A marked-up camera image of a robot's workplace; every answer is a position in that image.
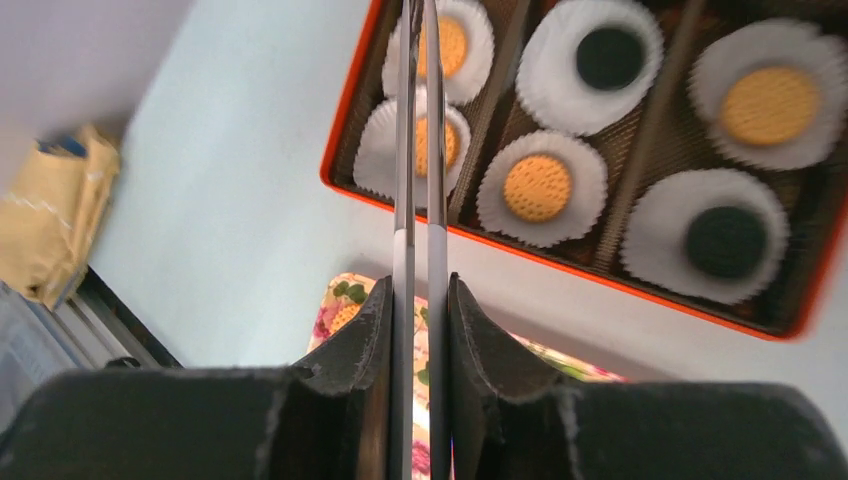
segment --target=black round cookie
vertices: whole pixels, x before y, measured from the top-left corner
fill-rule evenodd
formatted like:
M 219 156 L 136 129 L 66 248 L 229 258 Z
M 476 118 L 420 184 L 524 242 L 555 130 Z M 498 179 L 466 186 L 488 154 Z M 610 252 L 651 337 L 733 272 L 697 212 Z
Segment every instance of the black round cookie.
M 577 46 L 577 73 L 590 87 L 621 90 L 645 66 L 645 47 L 633 32 L 613 25 L 597 28 Z
M 765 225 L 756 214 L 738 207 L 716 207 L 689 225 L 686 256 L 707 275 L 739 280 L 754 273 L 767 242 Z

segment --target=paper cup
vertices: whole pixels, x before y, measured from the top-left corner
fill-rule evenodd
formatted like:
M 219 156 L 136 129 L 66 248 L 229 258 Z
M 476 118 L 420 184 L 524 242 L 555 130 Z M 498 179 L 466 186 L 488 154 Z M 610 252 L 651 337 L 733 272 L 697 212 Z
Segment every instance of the paper cup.
M 522 220 L 509 209 L 503 196 L 504 182 L 512 167 L 537 154 L 558 159 L 571 176 L 571 198 L 565 210 L 545 223 Z M 545 248 L 589 233 L 606 198 L 607 167 L 601 155 L 575 138 L 540 131 L 519 138 L 495 156 L 477 192 L 477 213 L 485 230 Z
M 766 147 L 741 143 L 721 125 L 724 98 L 739 79 L 771 66 L 797 68 L 810 75 L 819 89 L 819 110 L 793 140 Z M 749 25 L 704 50 L 689 79 L 689 96 L 725 158 L 767 170 L 814 165 L 827 158 L 844 126 L 848 107 L 845 43 L 835 36 L 820 36 L 813 24 L 791 19 Z
M 415 91 L 415 118 L 427 115 L 427 91 L 419 88 Z M 356 158 L 353 163 L 353 181 L 359 187 L 371 193 L 393 199 L 397 180 L 395 171 L 397 169 L 397 100 L 387 100 L 380 104 L 368 117 L 365 130 Z M 445 108 L 445 122 L 456 127 L 459 135 L 459 154 L 456 162 L 447 170 L 445 175 L 445 195 L 449 195 L 459 173 L 465 157 L 468 155 L 468 146 L 471 143 L 471 128 L 465 117 L 455 108 Z M 416 208 L 427 207 L 427 178 L 414 174 L 413 197 Z
M 459 71 L 444 79 L 448 103 L 465 105 L 477 97 L 492 70 L 492 61 L 495 56 L 495 35 L 492 24 L 486 15 L 486 9 L 476 1 L 437 0 L 436 9 L 440 16 L 448 16 L 458 21 L 466 34 L 468 52 L 465 62 Z M 383 92 L 386 97 L 397 96 L 399 64 L 400 22 L 389 37 L 386 61 L 383 63 Z M 416 82 L 423 85 L 426 79 L 416 77 Z
M 722 280 L 697 270 L 686 257 L 691 222 L 714 207 L 735 206 L 763 221 L 767 246 L 754 273 Z M 753 297 L 777 275 L 786 250 L 789 222 L 774 192 L 737 170 L 691 170 L 654 184 L 633 209 L 621 249 L 633 276 L 673 292 L 733 305 Z
M 580 78 L 577 47 L 590 32 L 619 26 L 635 33 L 645 63 L 636 79 L 600 91 Z M 651 13 L 630 0 L 569 0 L 551 10 L 524 49 L 516 79 L 521 106 L 547 128 L 591 135 L 627 115 L 653 84 L 663 59 L 663 38 Z

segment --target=metal rod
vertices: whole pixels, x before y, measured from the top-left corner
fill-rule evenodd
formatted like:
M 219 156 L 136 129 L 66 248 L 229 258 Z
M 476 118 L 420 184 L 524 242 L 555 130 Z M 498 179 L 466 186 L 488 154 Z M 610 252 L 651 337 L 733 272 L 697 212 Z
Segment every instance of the metal rod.
M 447 205 L 445 199 L 445 96 L 435 0 L 424 2 L 427 31 L 427 302 L 430 343 L 430 474 L 451 470 L 447 348 Z
M 388 478 L 412 478 L 412 365 L 415 300 L 415 202 L 413 200 L 413 126 L 421 0 L 404 0 L 398 72 L 397 188 L 395 195 L 392 282 L 391 392 Z

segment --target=compartment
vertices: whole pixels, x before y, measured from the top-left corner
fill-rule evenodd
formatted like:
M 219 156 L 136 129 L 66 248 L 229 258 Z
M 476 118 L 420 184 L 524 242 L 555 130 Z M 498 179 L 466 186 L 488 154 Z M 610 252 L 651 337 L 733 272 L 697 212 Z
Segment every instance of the compartment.
M 324 179 L 337 189 L 390 208 L 386 198 L 353 183 L 353 160 L 371 111 L 384 100 L 380 71 L 389 35 L 400 15 L 401 0 L 374 0 L 373 29 L 361 40 L 361 68 L 348 79 L 349 108 L 337 118 L 338 144 L 325 158 Z M 569 271 L 609 283 L 654 301 L 679 305 L 683 311 L 769 338 L 799 332 L 817 294 L 833 238 L 846 208 L 848 142 L 843 139 L 830 158 L 814 167 L 765 172 L 723 159 L 706 138 L 706 125 L 695 116 L 686 93 L 693 62 L 713 41 L 750 23 L 777 16 L 812 21 L 824 34 L 848 36 L 848 8 L 828 0 L 645 0 L 665 36 L 664 64 L 641 104 L 596 135 L 582 137 L 607 161 L 607 205 L 584 238 L 551 248 L 528 246 L 505 235 L 486 232 L 476 213 L 476 194 L 492 158 L 515 139 L 539 130 L 516 100 L 513 80 L 518 59 L 550 0 L 483 0 L 495 34 L 495 58 L 480 95 L 460 112 L 471 126 L 468 157 L 448 203 L 454 230 L 520 251 Z M 791 237 L 778 278 L 757 297 L 735 306 L 678 295 L 630 276 L 618 249 L 634 202 L 654 183 L 680 171 L 735 168 L 754 175 L 779 197 L 789 215 Z

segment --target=white tabletop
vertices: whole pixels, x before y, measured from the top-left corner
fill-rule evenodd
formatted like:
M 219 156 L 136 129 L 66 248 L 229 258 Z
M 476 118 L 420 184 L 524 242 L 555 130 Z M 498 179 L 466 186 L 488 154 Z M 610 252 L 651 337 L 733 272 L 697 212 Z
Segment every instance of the white tabletop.
M 142 103 L 92 265 L 184 364 L 291 362 L 331 278 L 390 272 L 391 214 L 318 177 L 366 8 L 200 0 Z M 816 328 L 782 344 L 458 236 L 449 254 L 517 333 L 636 379 L 796 385 L 848 445 L 844 266 Z

